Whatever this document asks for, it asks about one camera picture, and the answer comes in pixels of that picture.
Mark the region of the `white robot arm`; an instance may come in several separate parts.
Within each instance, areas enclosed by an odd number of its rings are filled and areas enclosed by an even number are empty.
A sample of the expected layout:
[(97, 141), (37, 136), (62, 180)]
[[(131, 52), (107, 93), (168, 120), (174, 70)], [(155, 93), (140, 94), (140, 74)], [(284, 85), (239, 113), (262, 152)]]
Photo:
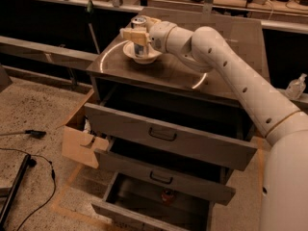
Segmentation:
[(308, 115), (241, 59), (215, 29), (189, 31), (147, 17), (120, 34), (174, 55), (197, 72), (216, 70), (271, 145), (266, 161), (260, 231), (308, 231)]

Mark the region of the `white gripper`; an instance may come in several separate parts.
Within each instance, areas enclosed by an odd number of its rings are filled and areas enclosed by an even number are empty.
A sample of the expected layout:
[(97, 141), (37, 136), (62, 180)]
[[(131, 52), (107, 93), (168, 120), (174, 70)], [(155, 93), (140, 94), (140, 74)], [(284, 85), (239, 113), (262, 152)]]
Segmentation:
[(150, 42), (154, 50), (173, 54), (170, 33), (177, 25), (168, 21), (161, 22), (155, 17), (143, 15), (142, 18), (147, 25), (153, 25), (149, 34), (144, 29), (121, 28), (120, 35), (137, 45), (146, 46)]

